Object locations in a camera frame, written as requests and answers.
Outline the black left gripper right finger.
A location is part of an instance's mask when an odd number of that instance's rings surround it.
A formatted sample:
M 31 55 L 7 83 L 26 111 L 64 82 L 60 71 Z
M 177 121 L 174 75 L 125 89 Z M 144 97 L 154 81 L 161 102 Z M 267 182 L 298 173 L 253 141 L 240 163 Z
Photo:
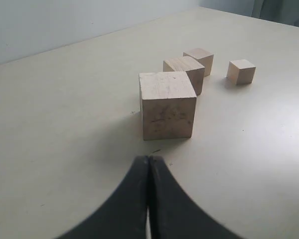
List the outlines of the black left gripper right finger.
M 164 159 L 149 157 L 148 207 L 153 239 L 238 239 L 181 188 Z

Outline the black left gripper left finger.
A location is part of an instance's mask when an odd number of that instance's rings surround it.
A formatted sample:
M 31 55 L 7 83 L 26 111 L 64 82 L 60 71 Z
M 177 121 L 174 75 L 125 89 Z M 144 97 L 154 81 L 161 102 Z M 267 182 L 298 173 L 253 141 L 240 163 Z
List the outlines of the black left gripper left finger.
M 112 195 L 60 239 L 145 239 L 149 158 L 137 156 Z

